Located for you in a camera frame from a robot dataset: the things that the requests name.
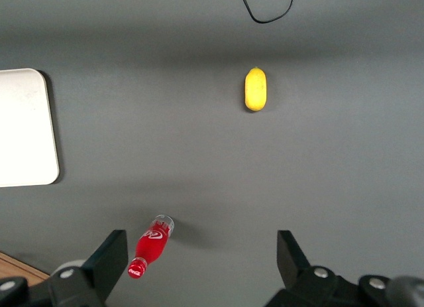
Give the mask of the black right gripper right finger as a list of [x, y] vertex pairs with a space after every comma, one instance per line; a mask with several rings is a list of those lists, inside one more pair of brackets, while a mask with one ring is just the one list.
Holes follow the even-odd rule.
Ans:
[[284, 288], [267, 306], [361, 306], [358, 287], [327, 267], [311, 265], [290, 231], [277, 237], [277, 266]]

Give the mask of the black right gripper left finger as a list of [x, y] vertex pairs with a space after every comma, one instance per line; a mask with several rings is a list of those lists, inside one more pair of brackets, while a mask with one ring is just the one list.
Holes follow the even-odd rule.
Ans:
[[127, 263], [127, 233], [114, 230], [86, 261], [66, 263], [50, 276], [52, 305], [105, 306]]

